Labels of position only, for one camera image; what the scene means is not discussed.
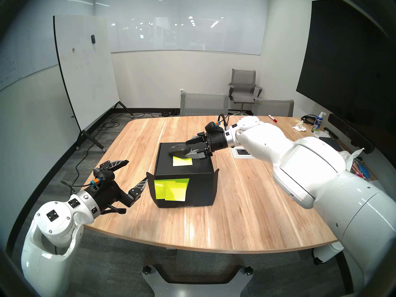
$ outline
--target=black keyboard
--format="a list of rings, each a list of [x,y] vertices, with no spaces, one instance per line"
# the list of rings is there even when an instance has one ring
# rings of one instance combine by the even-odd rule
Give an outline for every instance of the black keyboard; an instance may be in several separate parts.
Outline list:
[[[330,147],[332,147],[334,150],[340,152],[343,151],[343,149],[340,147],[339,144],[335,141],[334,138],[329,138],[329,137],[319,137],[320,140],[324,141],[327,143]]]

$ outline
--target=gray chair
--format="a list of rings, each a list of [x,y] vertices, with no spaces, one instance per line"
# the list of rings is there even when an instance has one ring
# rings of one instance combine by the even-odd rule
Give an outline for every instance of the gray chair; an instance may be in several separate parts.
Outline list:
[[[228,95],[226,93],[181,92],[180,116],[228,115]]]
[[[253,115],[293,117],[294,100],[263,100],[255,98]]]
[[[242,104],[240,111],[230,110],[234,115],[242,114],[247,115],[243,112],[243,105],[246,103],[253,104],[254,98],[258,98],[261,94],[262,88],[256,85],[256,70],[232,70],[230,91],[228,97],[234,101],[234,104]],[[259,89],[257,96],[254,95],[254,89]]]

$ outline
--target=sticky note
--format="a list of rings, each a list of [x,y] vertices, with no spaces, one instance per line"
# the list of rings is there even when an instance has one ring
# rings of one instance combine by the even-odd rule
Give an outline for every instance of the sticky note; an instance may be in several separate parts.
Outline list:
[[[154,180],[155,198],[167,201],[185,201],[190,179]]]
[[[165,200],[167,201],[186,201],[186,183],[169,182],[165,191]]]
[[[162,183],[160,180],[158,181],[154,180],[154,188],[155,188],[155,198],[165,199],[166,187],[164,186],[164,183]]]
[[[188,166],[192,165],[192,158],[178,158],[173,157],[173,166]]]

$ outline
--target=wooden table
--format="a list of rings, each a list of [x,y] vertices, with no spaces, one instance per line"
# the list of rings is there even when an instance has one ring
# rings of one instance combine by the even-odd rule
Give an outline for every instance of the wooden table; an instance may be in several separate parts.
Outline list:
[[[232,125],[241,117],[231,116]],[[98,164],[129,160],[115,172],[125,192],[154,173],[160,142],[183,142],[204,130],[214,116],[138,119],[129,122]],[[295,118],[269,117],[291,140],[312,133],[292,129]],[[158,208],[148,186],[125,215],[98,217],[89,229],[127,240],[177,249],[223,253],[271,253],[313,248],[337,241],[314,209],[303,209],[272,179],[272,164],[256,159],[234,159],[230,149],[216,151],[215,170],[220,168],[213,206]],[[93,179],[91,174],[88,184]]]

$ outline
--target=whiteboard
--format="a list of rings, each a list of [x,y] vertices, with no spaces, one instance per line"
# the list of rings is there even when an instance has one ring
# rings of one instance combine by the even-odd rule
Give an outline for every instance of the whiteboard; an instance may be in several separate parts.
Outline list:
[[[111,52],[181,49],[260,55],[267,4],[268,0],[95,0],[94,15],[108,19]]]
[[[83,130],[120,100],[106,18],[54,16],[54,33],[66,93]],[[95,44],[91,35],[95,35]]]
[[[0,90],[58,64],[53,15],[93,15],[93,0],[29,0],[0,41]]]

